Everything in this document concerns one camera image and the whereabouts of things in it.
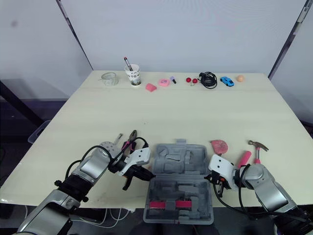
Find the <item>gray tool case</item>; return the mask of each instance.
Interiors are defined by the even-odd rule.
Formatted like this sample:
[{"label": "gray tool case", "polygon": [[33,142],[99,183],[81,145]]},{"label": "gray tool case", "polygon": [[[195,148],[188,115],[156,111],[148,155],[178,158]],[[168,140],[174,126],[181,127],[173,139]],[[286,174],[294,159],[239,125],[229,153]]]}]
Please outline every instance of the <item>gray tool case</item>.
[{"label": "gray tool case", "polygon": [[[209,174],[205,146],[186,144],[182,139],[176,144],[159,144],[152,172],[155,177],[149,184],[143,214],[145,222],[213,223],[211,188],[204,179]],[[189,201],[189,205],[191,201],[191,207],[182,208],[177,200]],[[155,209],[156,203],[162,209]]]}]

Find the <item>pen holder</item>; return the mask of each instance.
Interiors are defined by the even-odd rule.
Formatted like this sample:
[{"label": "pen holder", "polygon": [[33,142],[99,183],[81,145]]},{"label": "pen holder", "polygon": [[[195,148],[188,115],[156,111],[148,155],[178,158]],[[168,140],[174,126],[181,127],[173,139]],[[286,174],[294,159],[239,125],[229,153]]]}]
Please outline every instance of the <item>pen holder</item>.
[{"label": "pen holder", "polygon": [[133,71],[130,71],[128,66],[125,66],[125,73],[133,86],[141,84],[139,65],[131,64]]}]

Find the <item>pink screwdriver handle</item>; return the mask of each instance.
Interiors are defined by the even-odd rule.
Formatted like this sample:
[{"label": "pink screwdriver handle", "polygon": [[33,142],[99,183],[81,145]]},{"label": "pink screwdriver handle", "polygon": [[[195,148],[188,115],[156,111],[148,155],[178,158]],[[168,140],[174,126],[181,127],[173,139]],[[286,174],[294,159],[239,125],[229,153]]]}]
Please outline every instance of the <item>pink screwdriver handle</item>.
[{"label": "pink screwdriver handle", "polygon": [[251,152],[250,151],[246,151],[244,153],[244,155],[241,157],[240,162],[238,164],[238,168],[241,168],[242,165],[246,165],[246,163],[248,162],[249,158],[251,157]]},{"label": "pink screwdriver handle", "polygon": [[260,159],[254,159],[254,163],[255,164],[261,164],[261,161],[260,161]]}]

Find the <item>black wire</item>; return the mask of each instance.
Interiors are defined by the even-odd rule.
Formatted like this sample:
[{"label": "black wire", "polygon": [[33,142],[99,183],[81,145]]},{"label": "black wire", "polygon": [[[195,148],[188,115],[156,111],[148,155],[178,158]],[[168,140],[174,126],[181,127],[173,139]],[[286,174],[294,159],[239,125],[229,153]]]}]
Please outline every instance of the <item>black wire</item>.
[{"label": "black wire", "polygon": [[212,72],[201,72],[199,74],[201,79],[198,79],[205,88],[213,89],[217,86],[217,78],[216,75]]},{"label": "black wire", "polygon": [[[246,171],[249,167],[250,167],[250,165],[247,165],[247,166],[244,168],[244,170],[243,170],[243,172],[242,172],[242,174],[241,174],[241,176],[240,176],[240,178],[241,178],[240,183],[242,183],[243,175],[244,175],[245,171]],[[219,197],[219,195],[218,195],[218,193],[217,193],[217,190],[216,190],[216,185],[214,185],[214,184],[213,184],[213,189],[214,189],[215,195],[216,195],[216,197],[217,197],[217,199],[219,200],[220,203],[222,203],[222,204],[223,204],[224,206],[226,206],[227,208],[229,208],[229,209],[231,209],[231,210],[233,210],[233,211],[235,211],[235,212],[238,212],[238,213],[240,213],[240,214],[248,215],[249,217],[252,217],[252,218],[254,218],[254,219],[264,218],[264,217],[267,217],[267,216],[269,216],[269,215],[276,215],[276,216],[282,215],[282,216],[284,216],[284,217],[289,217],[289,218],[291,218],[291,219],[298,220],[298,221],[300,221],[300,222],[304,222],[304,223],[307,223],[307,224],[313,226],[313,222],[311,222],[311,221],[309,221],[309,220],[307,220],[307,219],[298,217],[298,216],[294,216],[294,215],[291,215],[291,214],[287,214],[287,213],[281,213],[281,212],[267,212],[267,211],[264,211],[264,212],[255,212],[255,213],[253,213],[253,212],[247,212],[246,208],[245,208],[245,207],[243,206],[243,204],[242,204],[241,193],[240,193],[240,196],[239,196],[239,202],[241,202],[240,205],[241,205],[242,211],[241,211],[241,210],[238,210],[238,209],[236,209],[236,208],[234,208],[234,207],[228,205],[227,203],[225,203],[225,202]]]},{"label": "black wire", "polygon": [[238,185],[238,196],[239,196],[239,203],[240,203],[241,209],[243,210],[244,213],[246,213],[246,215],[248,217],[251,217],[249,212],[244,207],[243,201],[242,201],[242,198],[241,198],[241,187],[242,187],[243,178],[244,178],[246,170],[248,170],[249,167],[250,167],[250,164],[246,165],[245,168],[243,169],[242,173],[241,173],[240,180],[239,180],[239,185]]},{"label": "black wire", "polygon": [[93,147],[91,147],[90,149],[87,150],[87,152],[83,155],[83,157],[82,157],[81,160],[76,160],[76,161],[72,162],[72,163],[68,166],[67,172],[66,172],[66,174],[65,174],[65,179],[67,179],[67,177],[68,177],[68,175],[69,175],[69,171],[70,171],[70,169],[72,168],[72,166],[73,166],[74,164],[76,164],[76,163],[81,163],[81,162],[86,158],[87,154],[88,154],[90,151],[92,151],[94,148],[101,148],[101,149],[102,149],[103,151],[105,151],[106,154],[109,156],[110,163],[113,161],[112,155],[110,154],[110,152],[109,152],[105,147],[102,147],[102,146],[100,146],[100,145],[95,145],[95,146],[93,146]]},{"label": "black wire", "polygon": [[119,154],[118,154],[114,159],[112,158],[112,155],[110,154],[110,152],[109,152],[105,147],[102,147],[102,146],[100,146],[100,145],[95,145],[95,146],[91,147],[91,148],[88,149],[87,152],[83,155],[83,157],[82,157],[81,160],[76,160],[76,161],[72,162],[72,163],[68,166],[67,172],[66,172],[66,174],[65,174],[65,179],[67,179],[67,177],[68,177],[68,175],[69,175],[69,171],[70,171],[70,169],[73,167],[73,165],[76,164],[76,163],[81,163],[81,162],[86,158],[87,154],[88,154],[90,151],[92,151],[94,148],[101,148],[103,151],[106,152],[106,154],[108,155],[108,157],[109,157],[109,159],[110,159],[110,162],[109,162],[109,166],[110,166],[110,165],[112,165],[112,163],[114,163],[114,161],[116,161],[116,160],[118,159],[118,157],[119,157],[121,154],[123,154],[123,152],[128,148],[128,146],[131,145],[135,140],[142,140],[142,141],[144,141],[143,148],[146,148],[146,147],[149,146],[148,143],[147,143],[147,141],[146,141],[144,138],[142,138],[142,137],[136,137],[135,139],[133,139],[132,141],[130,141],[130,142],[128,143],[128,145],[126,145],[126,146],[122,149],[122,151],[119,152]]},{"label": "black wire", "polygon": [[80,163],[80,162],[81,162],[81,160],[76,160],[76,161],[72,162],[72,163],[68,166],[68,168],[67,168],[67,172],[66,172],[66,174],[65,174],[65,179],[67,179],[67,178],[68,178],[69,171],[70,171],[70,169],[72,168],[72,166],[73,166],[74,164],[76,164],[76,163]]},{"label": "black wire", "polygon": [[239,210],[239,209],[236,209],[236,208],[234,208],[234,207],[231,207],[230,205],[226,204],[226,203],[220,198],[220,196],[218,195],[217,190],[216,190],[216,185],[215,185],[215,184],[213,184],[213,189],[214,189],[215,195],[216,195],[217,199],[220,201],[220,203],[222,203],[224,206],[226,206],[227,208],[229,208],[229,209],[231,209],[231,210],[233,210],[233,211],[235,211],[235,212],[238,212],[238,213],[240,213],[240,214],[246,214],[246,213],[244,213],[243,211],[241,211],[241,210]]},{"label": "black wire", "polygon": [[92,151],[94,148],[101,148],[109,156],[110,162],[113,161],[113,158],[112,158],[112,155],[110,154],[110,152],[105,147],[102,147],[101,145],[95,145],[95,146],[91,147],[90,149],[88,149],[87,152],[83,155],[81,161],[83,161],[85,159],[85,157],[87,156],[87,154],[90,151]]}]

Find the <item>pink sponge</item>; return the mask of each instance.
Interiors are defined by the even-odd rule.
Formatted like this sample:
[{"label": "pink sponge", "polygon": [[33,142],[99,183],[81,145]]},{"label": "pink sponge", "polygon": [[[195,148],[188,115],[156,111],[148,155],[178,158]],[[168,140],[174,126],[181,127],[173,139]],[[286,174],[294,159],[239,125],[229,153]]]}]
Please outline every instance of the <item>pink sponge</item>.
[{"label": "pink sponge", "polygon": [[216,154],[224,154],[228,150],[227,143],[222,140],[211,141],[213,150]]},{"label": "pink sponge", "polygon": [[146,90],[149,90],[150,92],[153,92],[157,87],[155,85],[152,85],[151,83],[148,83],[146,85]]}]

